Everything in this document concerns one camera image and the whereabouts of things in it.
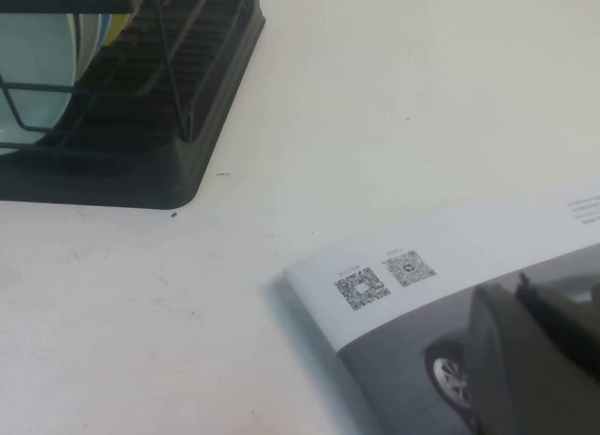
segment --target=metal wire rack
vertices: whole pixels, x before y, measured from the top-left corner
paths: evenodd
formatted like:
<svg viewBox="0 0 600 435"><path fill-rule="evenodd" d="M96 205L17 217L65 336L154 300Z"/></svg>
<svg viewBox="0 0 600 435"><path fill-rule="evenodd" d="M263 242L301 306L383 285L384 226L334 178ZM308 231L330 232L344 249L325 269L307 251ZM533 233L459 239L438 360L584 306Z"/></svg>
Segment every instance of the metal wire rack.
<svg viewBox="0 0 600 435"><path fill-rule="evenodd" d="M0 0L0 13L134 13L75 86L6 82L37 143L0 142L0 199L174 208L193 198L262 31L259 0ZM71 94L27 126L13 90Z"/></svg>

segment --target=open magazine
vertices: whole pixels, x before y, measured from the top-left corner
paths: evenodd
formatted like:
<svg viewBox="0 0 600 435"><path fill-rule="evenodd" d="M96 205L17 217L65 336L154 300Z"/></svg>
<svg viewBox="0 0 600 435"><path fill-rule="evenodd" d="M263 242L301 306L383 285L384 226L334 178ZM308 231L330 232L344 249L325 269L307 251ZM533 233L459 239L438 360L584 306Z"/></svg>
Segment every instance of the open magazine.
<svg viewBox="0 0 600 435"><path fill-rule="evenodd" d="M473 432L473 287L524 273L575 301L600 284L600 180L478 202L339 244L286 271L386 433Z"/></svg>

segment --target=black car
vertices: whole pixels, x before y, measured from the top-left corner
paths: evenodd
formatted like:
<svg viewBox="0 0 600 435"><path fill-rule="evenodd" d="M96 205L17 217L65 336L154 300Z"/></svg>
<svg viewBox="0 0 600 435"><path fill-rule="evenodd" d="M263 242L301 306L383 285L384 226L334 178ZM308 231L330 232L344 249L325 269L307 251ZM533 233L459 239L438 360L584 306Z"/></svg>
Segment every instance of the black car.
<svg viewBox="0 0 600 435"><path fill-rule="evenodd" d="M600 277L570 277L544 284L582 305L600 310ZM473 403L469 375L465 370L464 351L467 328L438 337L425 349L425 368L431 383L442 399L473 428Z"/></svg>

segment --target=plate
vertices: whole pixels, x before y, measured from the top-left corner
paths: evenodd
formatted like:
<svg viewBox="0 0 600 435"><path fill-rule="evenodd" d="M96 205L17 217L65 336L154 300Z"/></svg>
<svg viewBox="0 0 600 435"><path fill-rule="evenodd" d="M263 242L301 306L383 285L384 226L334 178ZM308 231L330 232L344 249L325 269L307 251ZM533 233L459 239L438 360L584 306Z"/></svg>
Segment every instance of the plate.
<svg viewBox="0 0 600 435"><path fill-rule="evenodd" d="M97 39L96 53L102 47L106 36L109 35L109 27L111 27L111 21L113 20L113 15L110 14L100 15L100 17L100 36Z"/></svg>
<svg viewBox="0 0 600 435"><path fill-rule="evenodd" d="M106 39L102 43L102 46L108 46L119 36L121 31L125 29L131 18L130 13L121 13L112 15L111 26L109 27L109 33Z"/></svg>
<svg viewBox="0 0 600 435"><path fill-rule="evenodd" d="M76 80L81 78L96 54L101 23L102 15L79 15L80 48L77 60Z"/></svg>
<svg viewBox="0 0 600 435"><path fill-rule="evenodd" d="M72 15L0 14L0 72L6 82L72 86L76 72ZM26 125L52 128L70 100L67 93L10 90ZM0 142L35 143L44 136L19 127L0 93ZM0 149L0 156L12 152Z"/></svg>

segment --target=white table surface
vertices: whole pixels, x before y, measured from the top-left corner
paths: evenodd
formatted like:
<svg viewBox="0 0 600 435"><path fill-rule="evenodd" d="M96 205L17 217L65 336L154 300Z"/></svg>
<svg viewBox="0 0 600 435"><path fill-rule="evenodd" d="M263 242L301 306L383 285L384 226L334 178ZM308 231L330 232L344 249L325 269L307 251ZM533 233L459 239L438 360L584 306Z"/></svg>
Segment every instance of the white table surface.
<svg viewBox="0 0 600 435"><path fill-rule="evenodd" d="M598 1L262 0L176 217L0 202L0 433L369 433L282 269L597 173Z"/></svg>

